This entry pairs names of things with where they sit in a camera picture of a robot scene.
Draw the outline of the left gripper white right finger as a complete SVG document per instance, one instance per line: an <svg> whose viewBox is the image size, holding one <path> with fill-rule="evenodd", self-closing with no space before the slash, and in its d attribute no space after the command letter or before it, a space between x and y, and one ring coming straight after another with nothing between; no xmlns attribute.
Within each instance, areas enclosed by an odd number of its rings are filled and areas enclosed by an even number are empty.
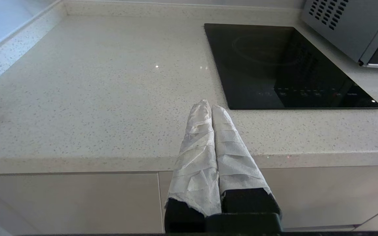
<svg viewBox="0 0 378 236"><path fill-rule="evenodd" d="M212 106L212 125L224 213L275 213L282 218L272 191L252 158L229 113Z"/></svg>

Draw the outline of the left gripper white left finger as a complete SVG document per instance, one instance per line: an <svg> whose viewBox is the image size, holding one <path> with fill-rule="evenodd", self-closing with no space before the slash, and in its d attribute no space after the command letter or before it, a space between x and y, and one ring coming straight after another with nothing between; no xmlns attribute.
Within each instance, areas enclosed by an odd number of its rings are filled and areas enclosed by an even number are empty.
<svg viewBox="0 0 378 236"><path fill-rule="evenodd" d="M221 214L212 112L207 100L188 116L165 205L166 233L204 232L206 219Z"/></svg>

